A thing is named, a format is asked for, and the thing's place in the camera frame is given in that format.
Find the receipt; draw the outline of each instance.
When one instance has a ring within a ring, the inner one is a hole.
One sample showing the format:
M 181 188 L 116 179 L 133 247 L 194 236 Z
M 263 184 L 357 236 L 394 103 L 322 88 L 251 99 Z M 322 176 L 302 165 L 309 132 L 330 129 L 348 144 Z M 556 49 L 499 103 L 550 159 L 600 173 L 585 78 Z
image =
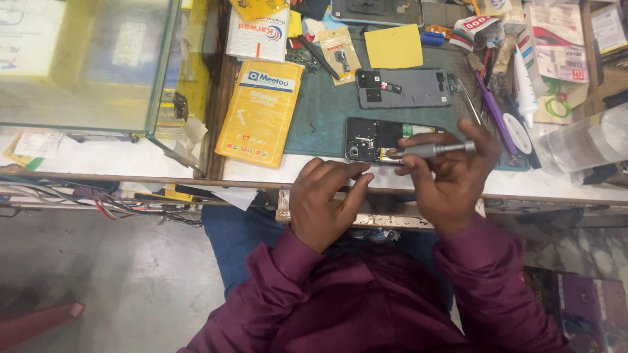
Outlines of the receipt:
M 63 133 L 23 133 L 13 153 L 20 156 L 54 158 Z

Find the green repair mat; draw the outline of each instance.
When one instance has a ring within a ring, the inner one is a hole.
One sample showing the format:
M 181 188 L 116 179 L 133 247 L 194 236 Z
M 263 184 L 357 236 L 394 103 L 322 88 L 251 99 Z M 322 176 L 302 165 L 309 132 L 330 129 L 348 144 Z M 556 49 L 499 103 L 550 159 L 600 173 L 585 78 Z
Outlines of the green repair mat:
M 370 69 L 362 27 L 349 26 L 355 51 L 363 69 Z M 454 73 L 474 95 L 475 82 L 463 51 L 445 43 L 442 47 L 423 46 L 424 68 L 443 68 Z M 432 125 L 445 128 L 461 140 L 465 137 L 456 128 L 461 118 L 473 119 L 460 93 L 452 94 L 449 107 L 413 109 L 361 109 L 358 105 L 355 82 L 335 86 L 332 76 L 321 68 L 317 73 L 304 71 L 303 81 L 284 153 L 298 155 L 344 157 L 345 122 L 348 117 L 366 117 L 385 121 Z M 497 169 L 525 171 L 528 161 L 520 158 L 520 165 L 509 166 L 512 158 L 504 155 Z

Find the green battery label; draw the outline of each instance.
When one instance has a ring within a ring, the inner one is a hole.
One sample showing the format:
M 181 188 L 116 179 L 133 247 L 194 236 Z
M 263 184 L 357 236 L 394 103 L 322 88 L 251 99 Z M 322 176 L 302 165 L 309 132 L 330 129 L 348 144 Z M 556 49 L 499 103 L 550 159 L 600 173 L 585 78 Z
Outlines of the green battery label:
M 426 134 L 426 133 L 434 132 L 434 128 L 430 128 L 428 126 L 403 124 L 402 127 L 403 127 L 402 135 L 405 138 L 408 138 L 416 134 Z

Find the screwdriver handle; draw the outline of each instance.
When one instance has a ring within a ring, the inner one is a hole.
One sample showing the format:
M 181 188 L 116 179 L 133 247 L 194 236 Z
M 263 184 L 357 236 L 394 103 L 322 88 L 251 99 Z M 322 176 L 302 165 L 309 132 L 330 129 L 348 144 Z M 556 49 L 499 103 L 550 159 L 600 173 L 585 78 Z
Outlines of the screwdriver handle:
M 467 141 L 465 143 L 449 145 L 436 143 L 420 144 L 418 146 L 406 148 L 403 151 L 402 156 L 416 155 L 421 158 L 431 158 L 440 155 L 441 153 L 452 151 L 465 151 L 467 153 L 475 153 L 475 143 L 473 141 Z

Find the glass shelf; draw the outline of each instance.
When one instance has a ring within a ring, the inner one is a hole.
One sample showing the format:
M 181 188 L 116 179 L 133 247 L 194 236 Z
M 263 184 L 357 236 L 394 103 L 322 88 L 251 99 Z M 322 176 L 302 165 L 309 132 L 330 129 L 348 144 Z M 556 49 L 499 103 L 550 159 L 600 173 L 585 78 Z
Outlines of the glass shelf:
M 205 125 L 213 87 L 207 3 L 0 1 L 0 125 L 145 136 L 200 171 L 201 143 L 190 147 L 185 126 Z
M 180 6 L 0 3 L 0 124 L 152 133 Z

